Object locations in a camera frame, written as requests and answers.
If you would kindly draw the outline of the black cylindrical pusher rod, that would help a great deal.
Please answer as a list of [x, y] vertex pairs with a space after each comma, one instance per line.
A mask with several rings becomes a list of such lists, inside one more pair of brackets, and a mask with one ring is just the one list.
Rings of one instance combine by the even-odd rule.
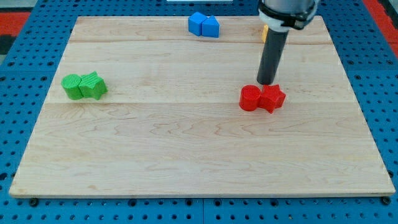
[[257, 73], [259, 84], [270, 85], [273, 83], [287, 35], [287, 32], [276, 32], [271, 28], [268, 29]]

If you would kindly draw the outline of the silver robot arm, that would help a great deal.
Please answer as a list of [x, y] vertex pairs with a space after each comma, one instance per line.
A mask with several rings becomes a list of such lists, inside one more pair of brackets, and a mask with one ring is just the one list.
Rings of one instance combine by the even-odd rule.
[[261, 21], [268, 26], [257, 82], [270, 85], [275, 78], [289, 30], [302, 30], [313, 20], [318, 0], [259, 0]]

